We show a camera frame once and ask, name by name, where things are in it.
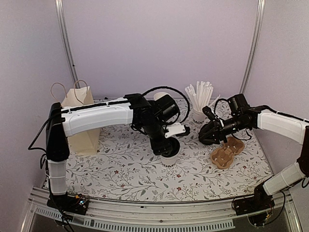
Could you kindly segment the stack of white paper cups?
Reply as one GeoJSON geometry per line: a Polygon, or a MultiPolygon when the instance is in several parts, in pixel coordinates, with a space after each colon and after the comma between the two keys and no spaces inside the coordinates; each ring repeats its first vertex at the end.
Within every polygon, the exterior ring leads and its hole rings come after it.
{"type": "Polygon", "coordinates": [[[153,96],[153,100],[157,101],[158,99],[164,97],[165,95],[169,95],[167,92],[157,92],[153,96]]]}

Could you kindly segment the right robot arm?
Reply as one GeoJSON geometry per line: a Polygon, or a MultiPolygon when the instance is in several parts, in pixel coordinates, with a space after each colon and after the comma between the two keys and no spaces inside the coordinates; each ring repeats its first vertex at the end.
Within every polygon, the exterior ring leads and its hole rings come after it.
{"type": "Polygon", "coordinates": [[[198,139],[204,145],[227,142],[227,136],[243,129],[261,129],[290,138],[300,145],[302,150],[295,163],[283,169],[254,189],[250,207],[261,210],[268,203],[268,196],[287,188],[309,176],[309,122],[286,113],[275,111],[267,105],[251,107],[243,94],[237,94],[226,100],[231,110],[231,118],[220,119],[215,110],[205,106],[204,115],[210,120],[202,126],[198,139]]]}

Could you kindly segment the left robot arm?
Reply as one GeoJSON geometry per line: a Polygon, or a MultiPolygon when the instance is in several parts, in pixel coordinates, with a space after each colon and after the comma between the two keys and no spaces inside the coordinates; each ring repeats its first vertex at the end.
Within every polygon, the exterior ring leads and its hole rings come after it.
{"type": "Polygon", "coordinates": [[[41,129],[46,130],[47,177],[53,195],[53,202],[62,210],[72,205],[66,190],[66,161],[70,155],[68,138],[81,132],[113,125],[130,127],[150,140],[153,153],[170,165],[179,150],[177,137],[187,136],[189,127],[178,121],[180,110],[176,101],[167,93],[147,100],[146,95],[159,89],[169,89],[180,95],[177,89],[159,86],[140,94],[127,94],[121,98],[77,107],[62,107],[60,103],[51,106],[48,119],[41,129]]]}

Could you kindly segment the white cup holding straws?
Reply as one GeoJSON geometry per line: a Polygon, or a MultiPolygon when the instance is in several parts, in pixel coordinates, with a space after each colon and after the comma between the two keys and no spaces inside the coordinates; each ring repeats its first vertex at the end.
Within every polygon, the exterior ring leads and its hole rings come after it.
{"type": "Polygon", "coordinates": [[[202,111],[193,108],[193,122],[197,125],[202,125],[205,122],[206,116],[202,111]]]}

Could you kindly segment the brown cardboard cup carrier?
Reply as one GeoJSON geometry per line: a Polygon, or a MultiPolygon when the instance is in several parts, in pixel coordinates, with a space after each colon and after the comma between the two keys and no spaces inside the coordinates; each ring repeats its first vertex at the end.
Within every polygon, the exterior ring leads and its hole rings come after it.
{"type": "Polygon", "coordinates": [[[210,159],[217,168],[228,169],[234,162],[234,156],[240,154],[244,148],[244,142],[230,136],[222,147],[215,149],[211,153],[210,159]]]}

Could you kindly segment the bundle of wrapped white straws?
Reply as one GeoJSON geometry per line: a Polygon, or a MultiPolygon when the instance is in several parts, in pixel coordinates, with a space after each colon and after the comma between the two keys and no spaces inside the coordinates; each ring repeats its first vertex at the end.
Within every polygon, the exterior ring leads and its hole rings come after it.
{"type": "Polygon", "coordinates": [[[184,90],[193,105],[193,109],[199,112],[201,112],[202,108],[205,106],[212,107],[220,98],[219,95],[211,101],[214,88],[210,82],[197,81],[196,87],[190,84],[184,90]]]}

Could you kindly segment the floral table mat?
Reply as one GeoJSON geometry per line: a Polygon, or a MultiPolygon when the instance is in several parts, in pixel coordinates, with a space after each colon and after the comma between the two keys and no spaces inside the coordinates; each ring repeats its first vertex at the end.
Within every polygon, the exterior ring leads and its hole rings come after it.
{"type": "Polygon", "coordinates": [[[252,131],[240,131],[244,150],[228,169],[212,163],[217,145],[198,140],[200,125],[188,113],[190,134],[179,139],[176,163],[164,166],[149,138],[128,125],[104,127],[95,155],[71,153],[66,186],[70,194],[143,202],[187,202],[250,195],[255,186],[272,176],[268,161],[252,131]]]}

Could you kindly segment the kraft paper bag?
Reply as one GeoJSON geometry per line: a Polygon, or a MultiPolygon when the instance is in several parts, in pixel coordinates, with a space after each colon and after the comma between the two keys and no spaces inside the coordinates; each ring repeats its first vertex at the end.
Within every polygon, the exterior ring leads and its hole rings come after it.
{"type": "MultiPolygon", "coordinates": [[[[53,83],[50,92],[52,97],[58,102],[52,91],[54,85],[60,85],[64,89],[65,98],[61,102],[62,107],[77,107],[94,103],[91,88],[84,80],[76,81],[73,88],[70,88],[69,91],[66,91],[62,83],[53,83]]],[[[70,151],[75,152],[77,155],[96,155],[98,153],[99,135],[100,129],[93,129],[69,137],[70,151]]]]}

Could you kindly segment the aluminium front rail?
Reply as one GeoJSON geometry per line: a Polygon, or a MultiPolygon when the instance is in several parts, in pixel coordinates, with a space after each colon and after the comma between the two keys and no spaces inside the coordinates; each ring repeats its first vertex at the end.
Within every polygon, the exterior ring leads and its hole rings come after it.
{"type": "Polygon", "coordinates": [[[29,196],[23,232],[301,232],[290,193],[276,194],[273,208],[237,215],[235,199],[182,203],[143,203],[91,198],[84,215],[61,214],[47,206],[49,192],[33,188],[29,196]],[[251,224],[267,212],[264,226],[251,224]]]}

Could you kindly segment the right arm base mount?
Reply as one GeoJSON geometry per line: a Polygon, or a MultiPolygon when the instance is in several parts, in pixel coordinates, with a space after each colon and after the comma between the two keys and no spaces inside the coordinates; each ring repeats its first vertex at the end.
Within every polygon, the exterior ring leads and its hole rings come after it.
{"type": "Polygon", "coordinates": [[[273,213],[275,206],[272,195],[267,195],[263,185],[254,188],[254,195],[249,198],[240,198],[232,201],[232,209],[236,215],[244,215],[263,211],[260,214],[249,216],[249,222],[256,227],[265,226],[273,213]]]}

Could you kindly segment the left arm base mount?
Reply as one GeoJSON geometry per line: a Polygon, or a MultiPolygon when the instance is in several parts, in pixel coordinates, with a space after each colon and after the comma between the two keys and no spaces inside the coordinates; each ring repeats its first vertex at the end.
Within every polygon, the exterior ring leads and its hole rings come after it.
{"type": "Polygon", "coordinates": [[[60,210],[61,212],[70,212],[79,215],[86,215],[89,205],[89,198],[77,194],[69,196],[67,193],[64,195],[50,194],[47,206],[60,210]]]}

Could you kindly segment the right aluminium frame post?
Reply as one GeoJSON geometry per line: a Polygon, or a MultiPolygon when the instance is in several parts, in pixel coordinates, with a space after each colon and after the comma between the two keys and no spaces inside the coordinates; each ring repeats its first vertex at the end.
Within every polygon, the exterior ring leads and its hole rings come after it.
{"type": "Polygon", "coordinates": [[[263,24],[265,4],[266,4],[265,0],[257,1],[255,23],[254,23],[254,28],[253,28],[253,37],[252,37],[249,55],[248,55],[248,59],[247,59],[247,63],[246,63],[245,71],[244,71],[243,80],[242,80],[240,91],[239,91],[241,94],[245,94],[245,91],[249,83],[251,71],[253,68],[254,58],[255,58],[256,51],[257,51],[257,47],[258,47],[258,41],[259,41],[259,37],[261,33],[261,28],[263,24]]]}

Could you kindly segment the aluminium frame post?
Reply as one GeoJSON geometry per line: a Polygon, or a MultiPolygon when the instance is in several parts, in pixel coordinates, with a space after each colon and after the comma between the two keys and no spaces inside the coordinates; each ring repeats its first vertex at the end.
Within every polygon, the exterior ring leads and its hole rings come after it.
{"type": "Polygon", "coordinates": [[[64,7],[63,7],[63,1],[62,0],[55,0],[55,7],[56,7],[56,15],[57,15],[57,20],[59,24],[59,29],[60,29],[60,35],[61,39],[63,42],[64,50],[65,50],[65,55],[66,59],[68,62],[69,66],[69,71],[71,74],[71,78],[73,83],[78,81],[78,76],[77,72],[75,69],[75,63],[73,60],[73,55],[71,52],[71,47],[70,47],[70,42],[69,42],[69,35],[68,35],[68,30],[66,26],[66,20],[65,20],[65,14],[64,14],[64,7]]]}
{"type": "Polygon", "coordinates": [[[257,47],[258,47],[258,41],[259,41],[259,37],[261,33],[261,28],[263,24],[265,4],[266,4],[265,0],[257,1],[255,23],[254,23],[254,28],[253,28],[253,37],[252,37],[249,55],[248,55],[248,59],[247,59],[247,63],[246,63],[245,71],[244,71],[243,80],[242,80],[240,91],[239,91],[241,94],[245,94],[245,91],[249,83],[251,71],[253,68],[254,58],[255,58],[256,51],[257,51],[257,47]]]}

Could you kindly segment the left aluminium frame post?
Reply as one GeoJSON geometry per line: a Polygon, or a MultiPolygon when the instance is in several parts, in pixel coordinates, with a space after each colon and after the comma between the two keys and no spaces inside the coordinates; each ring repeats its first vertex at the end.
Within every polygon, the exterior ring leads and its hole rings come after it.
{"type": "Polygon", "coordinates": [[[65,14],[64,14],[64,7],[63,7],[63,1],[62,0],[55,0],[55,7],[56,7],[56,15],[57,15],[57,20],[59,24],[59,29],[60,29],[60,35],[61,39],[63,42],[64,50],[65,50],[65,55],[66,59],[68,62],[69,66],[69,71],[71,74],[71,78],[73,83],[78,81],[78,76],[77,72],[75,69],[75,63],[73,60],[73,55],[71,52],[71,47],[70,47],[70,42],[69,42],[69,35],[68,35],[68,30],[66,26],[66,20],[65,20],[65,14]]]}

